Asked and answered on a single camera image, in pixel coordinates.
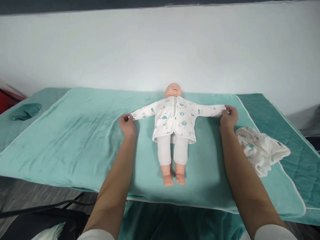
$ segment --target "infant mannequin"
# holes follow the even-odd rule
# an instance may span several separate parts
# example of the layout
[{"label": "infant mannequin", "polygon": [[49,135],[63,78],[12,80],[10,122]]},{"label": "infant mannequin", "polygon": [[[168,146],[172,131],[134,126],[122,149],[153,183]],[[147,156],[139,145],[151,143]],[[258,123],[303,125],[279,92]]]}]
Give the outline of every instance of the infant mannequin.
[{"label": "infant mannequin", "polygon": [[133,120],[155,116],[152,140],[158,143],[158,158],[163,184],[173,186],[170,173],[170,144],[174,143],[173,160],[176,163],[176,181],[185,185],[185,166],[188,160],[188,144],[196,142],[194,124],[198,116],[220,117],[224,105],[198,105],[182,98],[178,84],[171,83],[164,94],[165,99],[154,102],[133,113]]}]

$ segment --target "white leggings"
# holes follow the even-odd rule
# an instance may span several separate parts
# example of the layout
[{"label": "white leggings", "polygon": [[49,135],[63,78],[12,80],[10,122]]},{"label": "white leggings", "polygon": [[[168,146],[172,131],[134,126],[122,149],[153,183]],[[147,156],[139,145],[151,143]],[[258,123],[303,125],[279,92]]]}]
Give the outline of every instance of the white leggings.
[{"label": "white leggings", "polygon": [[[171,164],[170,151],[171,135],[158,137],[158,157],[161,166]],[[188,142],[189,139],[180,136],[175,136],[175,144],[173,151],[173,160],[180,165],[186,165],[188,160]]]}]

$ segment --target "doll head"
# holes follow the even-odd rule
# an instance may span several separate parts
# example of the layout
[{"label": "doll head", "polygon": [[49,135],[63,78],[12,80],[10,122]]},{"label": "doll head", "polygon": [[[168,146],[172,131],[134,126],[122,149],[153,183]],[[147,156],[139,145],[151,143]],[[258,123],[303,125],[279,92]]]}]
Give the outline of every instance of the doll head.
[{"label": "doll head", "polygon": [[166,92],[164,93],[164,97],[170,97],[170,96],[175,96],[175,97],[181,97],[182,96],[182,91],[180,88],[180,85],[177,83],[171,83],[166,89]]}]

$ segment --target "doll foot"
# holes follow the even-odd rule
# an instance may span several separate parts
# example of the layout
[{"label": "doll foot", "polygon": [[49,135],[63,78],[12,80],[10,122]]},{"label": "doll foot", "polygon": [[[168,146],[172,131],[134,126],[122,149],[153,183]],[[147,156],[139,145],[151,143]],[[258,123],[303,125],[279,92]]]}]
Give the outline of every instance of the doll foot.
[{"label": "doll foot", "polygon": [[182,185],[182,186],[186,185],[186,179],[183,174],[177,173],[176,180],[180,185]]},{"label": "doll foot", "polygon": [[165,187],[173,186],[173,179],[172,179],[171,175],[163,176],[163,185]]}]

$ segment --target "shirt sleeve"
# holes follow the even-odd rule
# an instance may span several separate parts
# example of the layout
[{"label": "shirt sleeve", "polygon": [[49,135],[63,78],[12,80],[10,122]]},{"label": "shirt sleeve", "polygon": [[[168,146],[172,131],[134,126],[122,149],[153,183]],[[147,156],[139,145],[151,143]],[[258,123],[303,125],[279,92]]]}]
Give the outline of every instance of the shirt sleeve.
[{"label": "shirt sleeve", "polygon": [[222,110],[226,110],[224,105],[196,105],[196,107],[198,117],[221,117]]},{"label": "shirt sleeve", "polygon": [[82,234],[78,240],[114,240],[114,238],[105,230],[91,229]]},{"label": "shirt sleeve", "polygon": [[254,236],[254,240],[269,239],[297,240],[297,238],[288,229],[274,224],[260,227]]},{"label": "shirt sleeve", "polygon": [[157,102],[151,103],[148,106],[140,108],[135,112],[131,113],[133,120],[139,120],[143,118],[148,118],[156,115]]}]

